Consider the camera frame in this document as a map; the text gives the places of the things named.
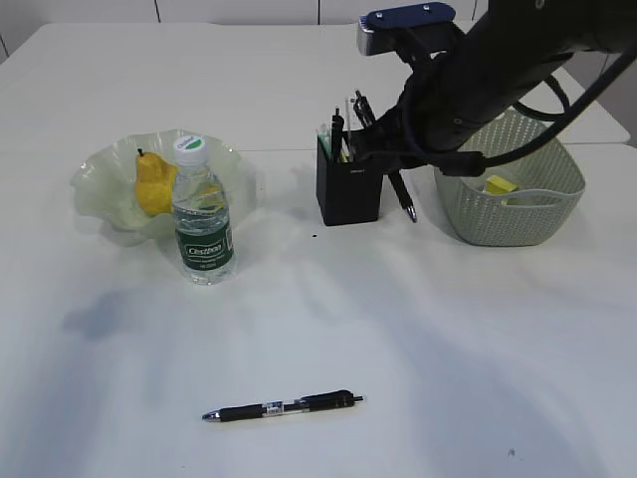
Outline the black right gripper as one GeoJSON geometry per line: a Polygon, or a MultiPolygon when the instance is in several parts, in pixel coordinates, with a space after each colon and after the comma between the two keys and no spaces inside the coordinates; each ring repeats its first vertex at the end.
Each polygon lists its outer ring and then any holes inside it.
{"type": "Polygon", "coordinates": [[[442,61],[464,38],[459,36],[447,51],[429,54],[399,50],[392,52],[411,68],[397,104],[372,125],[352,133],[355,157],[375,163],[384,172],[431,165],[447,176],[477,177],[486,170],[484,156],[478,151],[442,151],[424,144],[418,134],[424,129],[418,119],[417,105],[434,100],[434,74],[442,61]]]}

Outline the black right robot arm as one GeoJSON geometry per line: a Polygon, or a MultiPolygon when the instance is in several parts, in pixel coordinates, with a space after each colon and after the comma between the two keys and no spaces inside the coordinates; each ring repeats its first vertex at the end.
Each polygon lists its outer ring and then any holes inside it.
{"type": "Polygon", "coordinates": [[[468,32],[454,17],[441,2],[376,9],[363,17],[363,54],[395,52],[412,73],[397,104],[352,133],[356,160],[383,172],[432,165],[448,176],[479,176],[543,147],[636,59],[633,1],[492,1],[468,32]],[[529,143],[493,157],[460,149],[577,51],[619,57],[529,143]]]}

